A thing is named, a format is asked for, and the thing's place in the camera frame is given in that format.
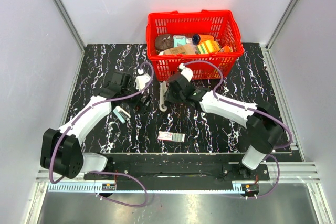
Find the red white staple box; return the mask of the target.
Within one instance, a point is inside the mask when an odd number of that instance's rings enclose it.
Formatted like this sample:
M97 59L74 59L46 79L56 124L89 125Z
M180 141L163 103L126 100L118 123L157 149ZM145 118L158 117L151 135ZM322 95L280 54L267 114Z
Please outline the red white staple box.
M183 143L185 134L159 131L158 140Z

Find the light blue stapler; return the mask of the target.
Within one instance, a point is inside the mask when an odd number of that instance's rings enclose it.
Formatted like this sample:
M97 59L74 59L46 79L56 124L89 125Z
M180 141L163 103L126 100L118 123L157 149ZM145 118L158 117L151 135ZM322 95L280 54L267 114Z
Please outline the light blue stapler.
M125 124L131 118L131 115L120 106L116 106L112 112L122 124Z

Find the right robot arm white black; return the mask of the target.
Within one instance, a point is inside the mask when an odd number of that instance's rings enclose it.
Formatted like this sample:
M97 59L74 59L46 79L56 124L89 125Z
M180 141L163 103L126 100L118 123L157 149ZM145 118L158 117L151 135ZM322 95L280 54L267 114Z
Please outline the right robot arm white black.
M248 133L249 147L239 166L239 175L250 180L257 175L259 164L275 149L285 129L282 122L270 115L269 106L240 102L192 83L193 71L185 64L177 73L160 84L160 110L171 104L185 104L203 113L227 118L243 126Z

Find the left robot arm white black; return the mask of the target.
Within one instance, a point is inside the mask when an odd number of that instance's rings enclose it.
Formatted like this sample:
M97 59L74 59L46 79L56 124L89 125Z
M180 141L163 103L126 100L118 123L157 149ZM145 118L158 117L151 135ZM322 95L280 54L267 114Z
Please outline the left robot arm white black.
M138 76L115 71L101 88L94 92L87 105L70 121L58 129L47 129L43 134L40 155L41 167L61 177L75 178L80 173L96 172L101 179L112 177L114 168L108 158L99 153L84 153L82 144L93 128L117 107L125 103L145 113L150 98L142 99L145 88L153 80L152 74L138 70Z

